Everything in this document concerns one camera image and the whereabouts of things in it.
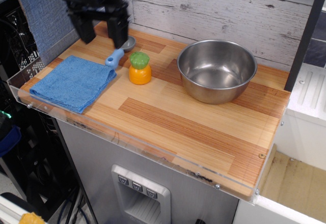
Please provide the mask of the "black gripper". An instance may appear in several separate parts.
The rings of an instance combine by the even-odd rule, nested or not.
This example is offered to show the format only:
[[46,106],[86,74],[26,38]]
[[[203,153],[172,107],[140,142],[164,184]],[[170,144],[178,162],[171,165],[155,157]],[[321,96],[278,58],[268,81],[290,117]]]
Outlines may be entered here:
[[79,37],[86,44],[96,37],[92,20],[106,20],[108,36],[116,49],[128,39],[128,4],[123,0],[63,0]]

